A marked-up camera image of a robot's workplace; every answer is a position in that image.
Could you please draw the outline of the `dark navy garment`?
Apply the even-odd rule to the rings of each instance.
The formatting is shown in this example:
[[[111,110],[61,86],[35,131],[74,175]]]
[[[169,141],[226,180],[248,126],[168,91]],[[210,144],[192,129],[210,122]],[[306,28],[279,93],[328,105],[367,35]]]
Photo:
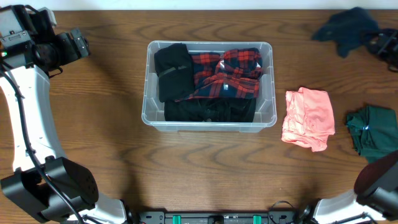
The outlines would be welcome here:
[[[378,23],[367,10],[354,7],[330,16],[313,35],[312,40],[334,41],[337,54],[346,58],[351,50],[369,42],[372,34],[380,31]]]

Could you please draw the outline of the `black garment with band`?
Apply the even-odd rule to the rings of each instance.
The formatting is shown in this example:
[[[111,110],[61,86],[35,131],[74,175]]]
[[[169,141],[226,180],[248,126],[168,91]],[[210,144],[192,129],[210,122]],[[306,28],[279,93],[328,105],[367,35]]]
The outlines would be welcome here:
[[[179,100],[195,91],[193,60],[185,44],[176,43],[154,54],[159,100]]]

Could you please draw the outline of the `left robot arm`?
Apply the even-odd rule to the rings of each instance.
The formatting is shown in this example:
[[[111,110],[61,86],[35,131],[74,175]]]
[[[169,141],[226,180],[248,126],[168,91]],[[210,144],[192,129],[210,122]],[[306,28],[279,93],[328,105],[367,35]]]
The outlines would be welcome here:
[[[14,172],[1,180],[1,190],[40,223],[131,223],[124,202],[101,194],[93,174],[61,147],[50,79],[90,50],[79,29],[56,34],[56,24],[47,8],[1,9],[1,89],[14,136]]]

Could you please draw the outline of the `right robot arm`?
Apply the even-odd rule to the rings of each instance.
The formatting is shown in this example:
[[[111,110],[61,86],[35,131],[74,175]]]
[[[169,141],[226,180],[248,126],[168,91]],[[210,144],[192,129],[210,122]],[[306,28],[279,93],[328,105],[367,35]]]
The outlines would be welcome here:
[[[349,47],[366,46],[397,71],[397,30],[322,27],[313,35]],[[346,126],[357,153],[369,164],[360,172],[354,189],[322,199],[301,214],[302,223],[356,223],[397,219],[397,116],[392,109],[367,105],[346,116]]]

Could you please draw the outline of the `red plaid flannel shirt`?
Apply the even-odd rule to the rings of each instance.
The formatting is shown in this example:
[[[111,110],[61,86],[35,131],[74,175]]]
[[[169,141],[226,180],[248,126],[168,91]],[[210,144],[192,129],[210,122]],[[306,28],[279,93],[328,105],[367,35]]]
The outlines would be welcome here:
[[[218,54],[191,54],[193,60],[193,93],[179,99],[241,98],[259,96],[262,56],[258,49],[232,49]]]

